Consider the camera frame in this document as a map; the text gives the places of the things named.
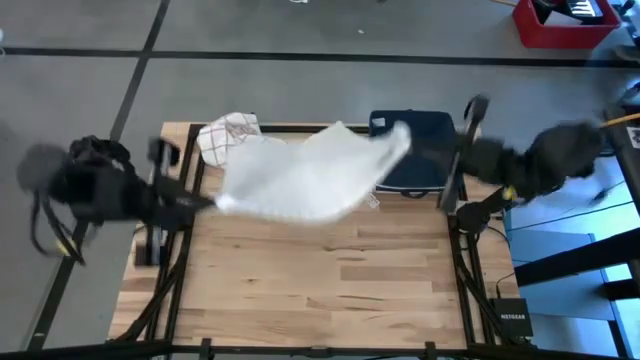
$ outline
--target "wooden tabletop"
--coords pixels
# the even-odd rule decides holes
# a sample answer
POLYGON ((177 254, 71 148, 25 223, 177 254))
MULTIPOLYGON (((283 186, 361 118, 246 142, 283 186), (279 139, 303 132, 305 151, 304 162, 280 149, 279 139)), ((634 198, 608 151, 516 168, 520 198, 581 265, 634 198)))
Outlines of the wooden tabletop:
MULTIPOLYGON (((184 149, 189 126, 166 123, 162 136, 184 149)), ((310 134, 269 135, 301 141, 310 134)), ((193 156, 195 164, 199 151, 193 156)), ((173 176, 179 168, 172 169, 173 176)), ((202 193, 217 192, 223 175, 207 167, 202 193)), ((494 190, 472 179, 465 184, 471 200, 494 190)), ((322 227, 222 216, 213 210, 200 214, 175 342, 196 345, 209 337, 220 346, 419 349, 434 341, 441 349, 465 348, 447 222, 436 210, 436 197, 376 197, 378 208, 364 204, 322 227)), ((491 225, 504 231, 501 222, 491 225)), ((136 235, 138 241, 144 237, 136 235)), ((485 231, 478 251, 491 296, 495 282, 513 272, 509 249, 501 235, 485 231)), ((152 296, 156 273, 135 268, 130 259, 111 337, 140 314, 152 296)), ((500 290, 503 296, 518 296, 514 277, 503 280, 500 290)), ((476 338, 482 340, 471 299, 476 338)))

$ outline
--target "red box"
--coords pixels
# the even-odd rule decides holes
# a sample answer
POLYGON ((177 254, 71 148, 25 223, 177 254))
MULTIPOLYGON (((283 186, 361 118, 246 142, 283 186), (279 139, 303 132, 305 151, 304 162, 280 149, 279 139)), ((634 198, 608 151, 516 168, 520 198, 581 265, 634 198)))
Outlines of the red box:
POLYGON ((520 0, 513 10, 520 40, 528 48, 593 49, 611 31, 620 27, 620 20, 608 0, 596 0, 604 15, 602 25, 559 26, 540 24, 532 0, 520 0))

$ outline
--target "checkered towel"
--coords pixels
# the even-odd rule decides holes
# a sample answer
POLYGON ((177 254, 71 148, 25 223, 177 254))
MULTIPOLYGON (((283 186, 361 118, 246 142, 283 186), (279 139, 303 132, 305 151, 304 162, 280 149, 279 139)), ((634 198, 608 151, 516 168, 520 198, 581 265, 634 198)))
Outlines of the checkered towel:
POLYGON ((235 112, 224 115, 200 129, 198 145, 202 158, 208 165, 224 168, 231 147, 251 138, 261 137, 258 118, 255 115, 235 112))

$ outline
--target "dark blue bag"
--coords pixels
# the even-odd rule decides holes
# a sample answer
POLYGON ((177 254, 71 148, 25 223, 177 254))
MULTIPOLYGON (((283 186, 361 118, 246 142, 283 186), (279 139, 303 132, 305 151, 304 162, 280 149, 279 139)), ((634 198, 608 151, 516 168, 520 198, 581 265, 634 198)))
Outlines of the dark blue bag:
MULTIPOLYGON (((455 141, 453 120, 440 111, 374 111, 369 117, 369 135, 380 136, 393 128, 396 121, 404 121, 411 129, 411 137, 434 144, 455 141)), ((446 169, 432 160, 407 154, 387 177, 376 186, 376 191, 399 192, 419 199, 430 192, 440 192, 447 181, 446 169)))

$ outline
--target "concrete floor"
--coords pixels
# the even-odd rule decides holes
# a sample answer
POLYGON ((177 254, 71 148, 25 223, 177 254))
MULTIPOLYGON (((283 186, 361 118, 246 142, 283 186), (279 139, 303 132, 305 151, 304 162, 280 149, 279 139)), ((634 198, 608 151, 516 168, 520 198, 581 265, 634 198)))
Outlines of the concrete floor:
MULTIPOLYGON (((159 0, 0 0, 8 47, 140 50, 159 0)), ((448 57, 605 59, 629 43, 624 29, 593 52, 529 50, 512 8, 481 0, 173 0, 155 49, 317 52, 448 57)), ((0 59, 0 351, 24 347, 59 262, 28 242, 30 198, 15 182, 24 149, 108 137, 136 59, 6 56, 0 59)), ((639 71, 266 60, 151 59, 121 141, 146 173, 147 138, 165 121, 210 121, 254 111, 261 122, 364 123, 377 109, 450 112, 491 96, 486 136, 526 148, 558 122, 592 119, 639 71)), ((40 238, 50 239, 41 224, 40 238)), ((76 267, 47 347, 104 341, 133 224, 105 226, 76 267)))

